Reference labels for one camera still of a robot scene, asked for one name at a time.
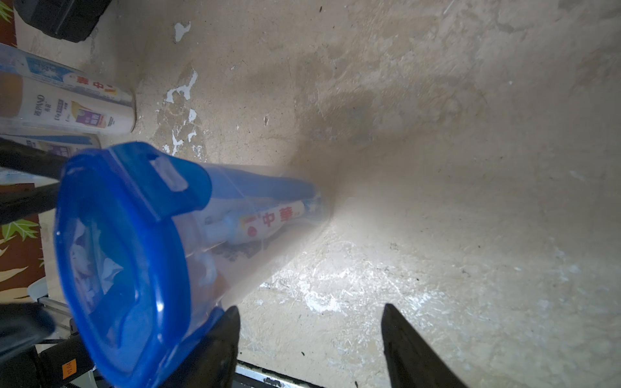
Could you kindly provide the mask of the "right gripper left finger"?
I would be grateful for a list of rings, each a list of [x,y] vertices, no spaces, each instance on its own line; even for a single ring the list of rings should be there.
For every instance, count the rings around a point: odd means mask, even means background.
[[[240,328],[239,309],[231,307],[160,387],[232,387]]]

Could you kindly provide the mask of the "toothpaste tube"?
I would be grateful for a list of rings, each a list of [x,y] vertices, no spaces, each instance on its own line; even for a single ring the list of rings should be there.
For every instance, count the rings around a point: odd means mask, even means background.
[[[26,57],[25,63],[25,69],[35,80],[101,100],[126,106],[134,104],[134,97],[129,92],[72,68],[34,57]]]
[[[320,216],[320,208],[320,198],[314,198],[258,209],[233,210],[205,226],[206,242],[210,245],[258,242],[273,236],[283,226],[303,220],[315,221]]]

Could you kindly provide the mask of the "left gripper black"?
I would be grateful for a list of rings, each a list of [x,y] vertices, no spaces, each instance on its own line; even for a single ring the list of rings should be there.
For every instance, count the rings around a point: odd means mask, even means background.
[[[45,276],[39,215],[56,207],[59,184],[34,184],[32,176],[61,178],[67,158],[3,138],[1,172],[27,175],[1,179],[1,362],[53,334],[56,325],[27,288]]]

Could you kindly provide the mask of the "blue lid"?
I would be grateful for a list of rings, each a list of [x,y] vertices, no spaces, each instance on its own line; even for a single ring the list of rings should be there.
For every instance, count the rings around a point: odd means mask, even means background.
[[[95,366],[117,387],[152,387],[201,331],[228,284],[198,215],[205,168],[141,142],[64,166],[54,245],[66,301]]]

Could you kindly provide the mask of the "toothpaste tube top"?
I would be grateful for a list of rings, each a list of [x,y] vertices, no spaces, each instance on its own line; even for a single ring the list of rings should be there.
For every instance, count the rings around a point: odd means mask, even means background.
[[[129,92],[72,68],[34,57],[26,57],[25,63],[25,69],[35,80],[101,100],[126,106],[134,104],[134,97]]]

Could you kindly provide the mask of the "blue toothbrush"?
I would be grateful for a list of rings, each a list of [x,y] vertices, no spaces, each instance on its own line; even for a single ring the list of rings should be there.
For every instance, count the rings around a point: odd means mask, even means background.
[[[307,200],[319,190],[304,179],[265,176],[236,168],[210,166],[205,170],[212,182],[212,197],[218,199],[271,198],[277,201]]]

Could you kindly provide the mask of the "white bottle purple label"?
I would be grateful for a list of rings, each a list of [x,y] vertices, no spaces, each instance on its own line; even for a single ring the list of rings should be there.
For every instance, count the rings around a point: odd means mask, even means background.
[[[11,128],[118,135],[133,130],[135,113],[131,106],[2,72],[1,123]]]

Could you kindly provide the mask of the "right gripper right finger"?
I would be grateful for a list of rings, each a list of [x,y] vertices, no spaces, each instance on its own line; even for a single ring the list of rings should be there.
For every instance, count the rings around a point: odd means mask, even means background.
[[[390,303],[383,310],[381,333],[393,387],[466,388],[464,382]]]

